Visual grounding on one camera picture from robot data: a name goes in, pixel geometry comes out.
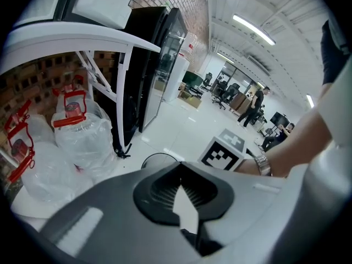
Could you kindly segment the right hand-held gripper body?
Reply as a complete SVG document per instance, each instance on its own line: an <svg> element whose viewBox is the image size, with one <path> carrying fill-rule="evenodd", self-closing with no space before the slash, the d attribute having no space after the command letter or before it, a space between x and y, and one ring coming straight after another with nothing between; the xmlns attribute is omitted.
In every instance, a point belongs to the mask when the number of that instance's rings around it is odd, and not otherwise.
<svg viewBox="0 0 352 264"><path fill-rule="evenodd" d="M199 163L225 171L235 171L246 155L246 142L228 129L214 136L198 159Z"/></svg>

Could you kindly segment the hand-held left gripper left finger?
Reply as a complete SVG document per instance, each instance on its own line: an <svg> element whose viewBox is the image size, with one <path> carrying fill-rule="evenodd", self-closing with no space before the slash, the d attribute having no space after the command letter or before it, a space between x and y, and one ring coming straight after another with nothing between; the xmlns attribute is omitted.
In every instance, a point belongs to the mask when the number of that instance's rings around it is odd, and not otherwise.
<svg viewBox="0 0 352 264"><path fill-rule="evenodd" d="M68 263L194 263L200 254L178 225L150 221L134 202L143 179L172 164L106 179L58 210L41 235L68 257Z"/></svg>

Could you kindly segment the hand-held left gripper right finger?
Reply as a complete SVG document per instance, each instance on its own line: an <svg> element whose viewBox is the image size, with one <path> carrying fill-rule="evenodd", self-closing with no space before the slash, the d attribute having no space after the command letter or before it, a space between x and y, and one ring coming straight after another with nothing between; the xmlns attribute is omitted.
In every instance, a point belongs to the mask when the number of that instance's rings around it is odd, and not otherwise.
<svg viewBox="0 0 352 264"><path fill-rule="evenodd" d="M285 180L182 162L182 186L199 218L196 260L183 263L269 263L278 239L267 212Z"/></svg>

